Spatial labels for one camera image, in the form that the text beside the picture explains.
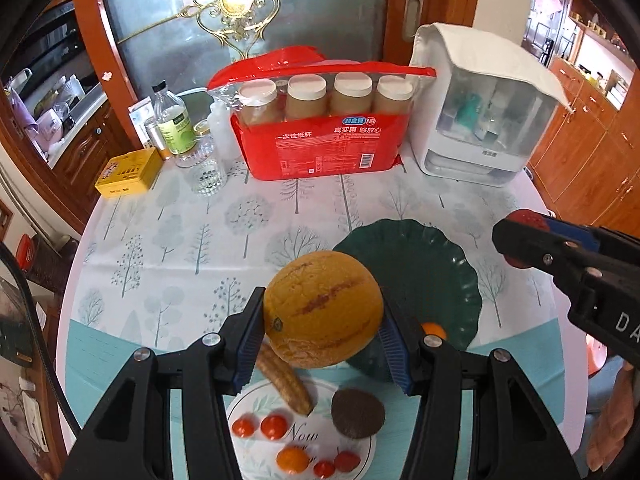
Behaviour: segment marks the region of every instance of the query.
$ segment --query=human hand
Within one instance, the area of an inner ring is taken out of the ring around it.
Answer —
[[[587,465],[592,471],[613,462],[624,446],[626,434],[634,421],[633,380],[634,368],[625,362],[589,439]]]

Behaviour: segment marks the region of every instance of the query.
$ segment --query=yellow melon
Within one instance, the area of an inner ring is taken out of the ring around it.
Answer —
[[[297,368],[330,366],[376,335],[384,307],[376,280],[348,254],[318,251],[285,266],[264,293],[271,347]]]

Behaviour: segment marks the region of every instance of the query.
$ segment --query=small can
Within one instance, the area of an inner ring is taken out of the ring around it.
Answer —
[[[158,127],[158,121],[156,121],[155,117],[151,117],[145,121],[145,130],[151,139],[151,142],[160,153],[162,160],[169,160],[172,158],[172,153],[169,151],[169,148],[166,145],[166,141],[162,136],[162,131]]]

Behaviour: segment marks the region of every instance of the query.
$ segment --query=yellow tin box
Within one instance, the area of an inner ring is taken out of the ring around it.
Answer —
[[[105,197],[142,193],[151,188],[161,167],[162,158],[155,148],[114,156],[102,170],[95,189]]]

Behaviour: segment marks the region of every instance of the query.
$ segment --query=white plate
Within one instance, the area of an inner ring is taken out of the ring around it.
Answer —
[[[297,415],[280,397],[269,381],[249,385],[226,409],[229,427],[243,415],[253,415],[258,428],[250,438],[233,436],[234,450],[244,480],[318,480],[313,473],[319,460],[333,460],[339,451],[353,451],[360,457],[360,465],[350,473],[336,471],[331,480],[359,480],[373,461],[376,437],[352,440],[335,429],[331,420],[331,399],[338,389],[335,384],[314,378],[303,378],[306,389],[316,407],[308,417]],[[284,415],[289,431],[280,440],[268,440],[260,431],[263,418],[272,412]],[[306,471],[289,475],[276,464],[276,455],[285,446],[305,447],[312,461]]]

